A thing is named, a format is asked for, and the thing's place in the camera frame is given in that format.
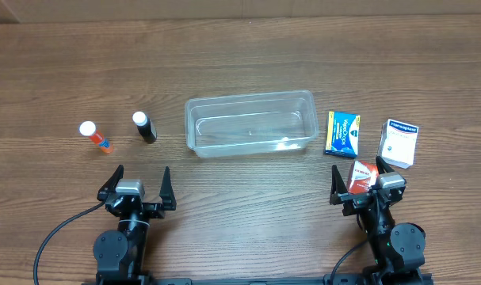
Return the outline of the white Hansaplast box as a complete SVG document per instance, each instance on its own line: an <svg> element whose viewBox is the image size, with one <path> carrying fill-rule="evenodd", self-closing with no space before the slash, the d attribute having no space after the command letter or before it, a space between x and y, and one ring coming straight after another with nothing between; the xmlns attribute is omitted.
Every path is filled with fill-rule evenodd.
<svg viewBox="0 0 481 285"><path fill-rule="evenodd" d="M418 126L388 119L382 126L378 155L390 165L408 169L414 164Z"/></svg>

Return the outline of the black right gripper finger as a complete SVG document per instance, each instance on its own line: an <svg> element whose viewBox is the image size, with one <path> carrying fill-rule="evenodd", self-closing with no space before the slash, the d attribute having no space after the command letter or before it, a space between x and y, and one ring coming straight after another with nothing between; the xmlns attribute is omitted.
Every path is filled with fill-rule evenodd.
<svg viewBox="0 0 481 285"><path fill-rule="evenodd" d="M381 156L376 156L376 167L379 174L394 172L394 169Z"/></svg>
<svg viewBox="0 0 481 285"><path fill-rule="evenodd" d="M348 195L348 190L336 165L332 165L331 172L332 183L330 189L330 204L342 204L344 203L345 196Z"/></svg>

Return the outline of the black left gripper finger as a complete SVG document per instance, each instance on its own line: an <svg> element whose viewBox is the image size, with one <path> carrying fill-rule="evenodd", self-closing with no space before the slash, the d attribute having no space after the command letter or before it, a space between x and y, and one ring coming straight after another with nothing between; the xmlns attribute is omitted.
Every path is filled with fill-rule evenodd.
<svg viewBox="0 0 481 285"><path fill-rule="evenodd" d="M177 207L177 201L174 195L174 190L171 184L170 168L165 168L162 185L159 192L159 197L162 200L162 206L165 211L175 211Z"/></svg>
<svg viewBox="0 0 481 285"><path fill-rule="evenodd" d="M108 196L115 192L116 186L123 178L124 166L118 165L113 175L100 187L97 192L98 201L106 201Z"/></svg>

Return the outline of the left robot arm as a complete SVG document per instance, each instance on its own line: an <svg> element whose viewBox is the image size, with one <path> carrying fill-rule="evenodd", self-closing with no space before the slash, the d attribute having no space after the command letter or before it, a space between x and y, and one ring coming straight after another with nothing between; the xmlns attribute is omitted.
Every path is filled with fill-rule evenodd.
<svg viewBox="0 0 481 285"><path fill-rule="evenodd" d="M170 169L165 168L158 203L145 202L143 182L124 179L123 174L124 167L119 165L97 193L97 199L119 222L115 230L103 232L94 242L96 283L154 284L151 274L143 270L143 258L150 221L163 219L177 206Z"/></svg>

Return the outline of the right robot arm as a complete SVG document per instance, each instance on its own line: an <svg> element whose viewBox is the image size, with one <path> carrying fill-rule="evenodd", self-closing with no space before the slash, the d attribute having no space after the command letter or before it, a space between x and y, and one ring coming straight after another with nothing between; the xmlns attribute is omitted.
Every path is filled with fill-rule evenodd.
<svg viewBox="0 0 481 285"><path fill-rule="evenodd" d="M330 204L342 205L344 216L355 215L357 223L367 234L336 263L332 272L323 277L325 284L366 285L431 285L433 278L423 274L425 263L426 233L414 223L397 224L392 218L390 206L403 198L406 179L376 157L379 176L366 193L348 192L336 165L332 166ZM366 267L359 274L339 274L340 265L363 245L370 245L376 264Z"/></svg>

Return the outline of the dark bottle white cap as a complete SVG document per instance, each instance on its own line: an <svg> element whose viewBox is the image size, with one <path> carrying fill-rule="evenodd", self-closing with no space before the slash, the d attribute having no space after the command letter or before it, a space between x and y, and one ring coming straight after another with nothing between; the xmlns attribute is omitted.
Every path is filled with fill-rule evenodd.
<svg viewBox="0 0 481 285"><path fill-rule="evenodd" d="M155 126L144 112L135 112L132 115L132 120L136 125L139 134L146 143L152 144L156 141L157 132L155 130Z"/></svg>

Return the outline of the orange vitamin tube white cap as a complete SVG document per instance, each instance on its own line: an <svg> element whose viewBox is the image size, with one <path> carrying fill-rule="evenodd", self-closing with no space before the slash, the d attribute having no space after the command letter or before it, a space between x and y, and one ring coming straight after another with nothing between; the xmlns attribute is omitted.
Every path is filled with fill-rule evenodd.
<svg viewBox="0 0 481 285"><path fill-rule="evenodd" d="M78 128L81 135L90 139L96 146L98 146L104 153L110 154L113 152L113 145L110 141L97 129L97 126L92 121L84 121Z"/></svg>

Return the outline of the blue yellow VapoDrops box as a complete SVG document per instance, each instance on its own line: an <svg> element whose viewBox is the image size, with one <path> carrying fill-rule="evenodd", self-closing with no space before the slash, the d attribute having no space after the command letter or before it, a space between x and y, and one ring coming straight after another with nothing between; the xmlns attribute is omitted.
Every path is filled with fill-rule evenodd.
<svg viewBox="0 0 481 285"><path fill-rule="evenodd" d="M324 153L355 158L359 153L360 122L360 115L329 111Z"/></svg>

